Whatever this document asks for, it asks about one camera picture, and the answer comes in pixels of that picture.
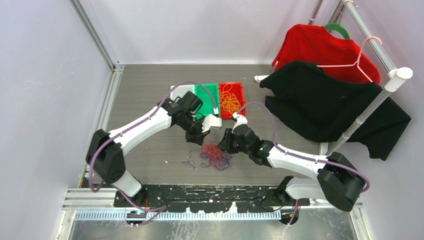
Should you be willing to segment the red plastic bin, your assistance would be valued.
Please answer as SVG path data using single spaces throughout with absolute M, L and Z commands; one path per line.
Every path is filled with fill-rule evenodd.
M 233 113 L 238 112 L 245 104 L 244 87 L 241 82 L 219 83 L 220 116 L 230 119 Z

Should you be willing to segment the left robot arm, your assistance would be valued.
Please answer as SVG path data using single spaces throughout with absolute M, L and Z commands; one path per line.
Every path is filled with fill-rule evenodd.
M 127 125 L 106 132 L 98 129 L 91 138 L 86 154 L 89 172 L 96 173 L 103 184 L 116 187 L 125 200 L 133 206 L 141 206 L 147 197 L 144 186 L 126 168 L 125 155 L 152 135 L 174 125 L 185 132 L 185 140 L 201 146 L 212 127 L 222 125 L 219 111 L 200 118 L 196 109 L 203 102 L 188 91 L 175 100 L 165 98 L 151 111 Z

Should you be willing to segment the white plastic bin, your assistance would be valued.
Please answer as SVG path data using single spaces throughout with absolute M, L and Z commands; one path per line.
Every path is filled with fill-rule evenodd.
M 177 97 L 182 98 L 187 92 L 195 93 L 195 85 L 187 84 L 187 85 L 179 85 L 177 86 L 169 95 L 169 98 L 175 100 Z

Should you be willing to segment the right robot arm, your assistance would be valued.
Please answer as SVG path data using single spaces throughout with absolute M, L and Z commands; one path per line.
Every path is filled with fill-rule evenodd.
M 275 190 L 276 198 L 286 206 L 300 199 L 320 199 L 350 212 L 367 186 L 364 177 L 341 153 L 313 155 L 288 149 L 271 140 L 260 139 L 245 124 L 227 128 L 218 147 L 227 154 L 244 153 L 259 166 L 303 175 L 304 178 L 284 177 Z

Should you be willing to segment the green plastic bin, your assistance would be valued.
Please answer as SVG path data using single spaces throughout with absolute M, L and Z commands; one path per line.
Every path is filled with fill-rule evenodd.
M 217 83 L 207 83 L 203 84 L 208 91 L 213 96 L 213 99 L 216 102 L 216 106 L 218 109 L 218 115 L 221 116 L 221 102 L 220 102 L 220 91 L 219 85 Z M 202 106 L 196 111 L 196 118 L 202 118 L 203 116 L 208 116 L 209 114 L 214 113 L 214 102 L 211 99 L 211 96 L 207 93 L 207 91 L 201 87 L 200 85 L 194 86 L 194 94 L 197 95 L 198 98 L 202 101 Z

